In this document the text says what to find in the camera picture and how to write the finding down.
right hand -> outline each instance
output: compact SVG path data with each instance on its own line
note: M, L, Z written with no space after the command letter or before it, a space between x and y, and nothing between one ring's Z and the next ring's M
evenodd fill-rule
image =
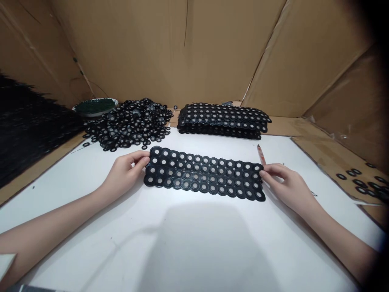
M321 208L304 179L297 172L280 163L267 164L263 168L259 175L269 184L275 195L297 214L304 217ZM278 182L272 176L281 177L284 181Z

forearm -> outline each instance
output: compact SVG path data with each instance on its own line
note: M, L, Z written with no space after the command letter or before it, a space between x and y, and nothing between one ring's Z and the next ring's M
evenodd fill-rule
M377 252L336 222L321 206L302 217L358 282L362 283L372 268Z
M0 253L16 258L0 283L0 290L14 284L52 249L106 207L100 190L0 234Z

left hand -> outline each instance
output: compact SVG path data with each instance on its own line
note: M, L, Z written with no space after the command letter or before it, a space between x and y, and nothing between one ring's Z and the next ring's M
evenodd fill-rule
M116 158L107 178L97 191L108 197L106 199L111 202L120 198L134 186L142 169L149 163L149 156L150 152L139 150Z

black sheet stack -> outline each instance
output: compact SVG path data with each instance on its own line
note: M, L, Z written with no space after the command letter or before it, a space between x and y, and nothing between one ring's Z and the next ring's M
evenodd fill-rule
M251 107L187 104L178 116L177 129L181 134L210 134L237 138L261 139L267 132L269 116Z

finger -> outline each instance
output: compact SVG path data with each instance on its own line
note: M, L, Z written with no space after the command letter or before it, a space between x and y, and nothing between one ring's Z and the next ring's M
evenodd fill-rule
M265 182L267 182L267 183L269 184L269 186L270 186L272 189L274 189L274 190L276 190L276 189L281 185L278 181L276 181L274 178L272 178L272 176L271 176L269 173L267 173L267 172L264 171L264 170L261 170L261 171L259 172L259 175L260 175L261 178L262 178Z
M274 174L276 176L279 176L283 179L286 179L291 173L291 170L289 168L279 163L264 165L263 170L265 170L266 172L270 172L271 174Z
M142 151L142 150L138 150L138 151L123 155L123 157L126 160L128 169L132 168L131 164L133 164L133 163L136 164L140 159L142 159L143 157L148 157L148 156L150 156L150 152Z
M142 159L140 159L138 161L137 164L135 164L135 166L132 168L131 170L131 174L132 175L135 175L136 177L138 177L138 175L142 172L142 169L144 167L146 167L146 165L150 162L150 158L149 157L143 157Z

